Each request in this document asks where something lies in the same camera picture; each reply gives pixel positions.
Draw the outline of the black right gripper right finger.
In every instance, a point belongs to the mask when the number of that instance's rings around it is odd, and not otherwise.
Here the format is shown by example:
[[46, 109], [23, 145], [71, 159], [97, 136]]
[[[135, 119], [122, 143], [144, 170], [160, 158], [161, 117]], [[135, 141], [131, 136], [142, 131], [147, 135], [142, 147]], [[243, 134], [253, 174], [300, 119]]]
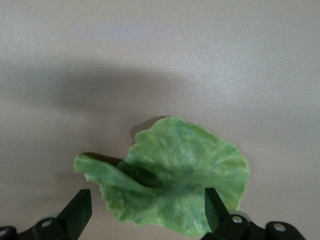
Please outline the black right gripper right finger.
[[244, 212], [227, 210], [215, 188], [204, 193], [205, 216], [209, 232], [202, 240], [264, 240], [266, 230], [257, 226]]

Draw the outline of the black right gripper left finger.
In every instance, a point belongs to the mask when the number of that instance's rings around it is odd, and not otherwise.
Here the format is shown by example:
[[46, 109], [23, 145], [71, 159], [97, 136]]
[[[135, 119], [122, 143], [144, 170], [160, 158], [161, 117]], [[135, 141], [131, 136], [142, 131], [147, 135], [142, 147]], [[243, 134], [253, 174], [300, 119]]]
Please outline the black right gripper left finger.
[[91, 191], [81, 189], [56, 216], [38, 221], [18, 240], [77, 240], [92, 216]]

